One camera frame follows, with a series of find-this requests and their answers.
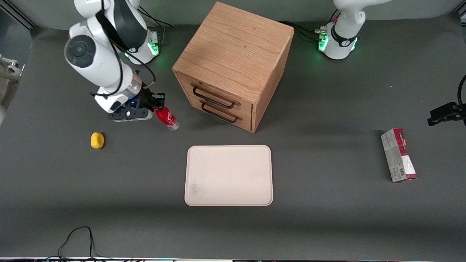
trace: cardboard box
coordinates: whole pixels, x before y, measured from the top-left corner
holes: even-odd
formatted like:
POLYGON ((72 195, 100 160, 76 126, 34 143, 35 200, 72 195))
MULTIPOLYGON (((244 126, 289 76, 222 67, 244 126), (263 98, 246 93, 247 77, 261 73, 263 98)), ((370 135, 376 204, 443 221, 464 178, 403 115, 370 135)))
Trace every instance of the cardboard box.
POLYGON ((403 128, 394 128, 381 136, 390 168, 391 180, 402 182, 416 179, 416 171, 406 149, 403 128))

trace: red and white bottle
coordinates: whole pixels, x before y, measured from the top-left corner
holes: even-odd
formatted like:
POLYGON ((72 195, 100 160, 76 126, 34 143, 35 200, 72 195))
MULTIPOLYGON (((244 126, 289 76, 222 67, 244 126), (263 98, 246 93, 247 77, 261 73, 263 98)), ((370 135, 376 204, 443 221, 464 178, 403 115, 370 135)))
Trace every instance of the red and white bottle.
POLYGON ((179 122, 170 110, 164 107, 162 110, 154 107, 157 118, 168 127, 169 130, 175 131, 179 127, 179 122))

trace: yellow object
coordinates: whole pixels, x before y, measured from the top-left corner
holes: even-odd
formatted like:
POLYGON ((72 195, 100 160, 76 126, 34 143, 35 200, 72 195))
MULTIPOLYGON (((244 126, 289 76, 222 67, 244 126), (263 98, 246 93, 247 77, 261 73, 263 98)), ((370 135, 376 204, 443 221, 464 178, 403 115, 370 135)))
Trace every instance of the yellow object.
POLYGON ((101 149, 103 147, 103 134, 99 132, 94 132, 90 137, 90 146, 95 149, 101 149))

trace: drawer handle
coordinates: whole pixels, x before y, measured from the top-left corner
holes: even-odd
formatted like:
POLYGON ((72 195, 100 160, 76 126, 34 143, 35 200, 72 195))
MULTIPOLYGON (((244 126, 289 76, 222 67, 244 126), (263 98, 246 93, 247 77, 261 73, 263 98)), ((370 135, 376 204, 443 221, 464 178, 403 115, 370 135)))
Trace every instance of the drawer handle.
POLYGON ((218 118, 220 118, 222 120, 225 120, 225 121, 229 122, 230 124, 234 124, 234 123, 236 123, 236 121, 238 121, 238 117, 235 117, 234 120, 230 120, 230 119, 228 119, 226 117, 223 117, 223 116, 221 116, 219 114, 216 114, 216 113, 214 113, 214 112, 212 112, 210 110, 207 110, 207 109, 204 108, 205 105, 206 105, 205 103, 202 103, 202 106, 201 106, 202 110, 204 112, 206 112, 206 113, 209 113, 209 114, 213 115, 214 117, 218 117, 218 118))
POLYGON ((213 103, 213 104, 216 104, 217 106, 223 107, 223 108, 225 108, 225 109, 231 109, 231 108, 234 107, 234 102, 232 102, 232 105, 227 106, 226 104, 222 104, 222 103, 217 102, 217 101, 215 101, 215 100, 212 100, 212 99, 210 99, 210 98, 208 98, 208 97, 206 97, 206 96, 203 96, 203 95, 201 95, 201 94, 196 93, 196 90, 197 90, 197 89, 198 89, 197 86, 195 86, 195 87, 192 89, 192 92, 193 92, 194 95, 197 96, 197 97, 203 98, 203 99, 205 99, 205 100, 207 100, 207 101, 209 101, 209 102, 211 102, 211 103, 213 103))

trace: wooden drawer cabinet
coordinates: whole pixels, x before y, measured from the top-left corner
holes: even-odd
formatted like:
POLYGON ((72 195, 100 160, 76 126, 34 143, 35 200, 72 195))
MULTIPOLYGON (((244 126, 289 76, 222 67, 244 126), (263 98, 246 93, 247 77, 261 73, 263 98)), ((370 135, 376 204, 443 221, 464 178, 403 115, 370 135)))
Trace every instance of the wooden drawer cabinet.
POLYGON ((193 107, 254 133, 283 75, 293 33, 217 2, 172 69, 193 107))

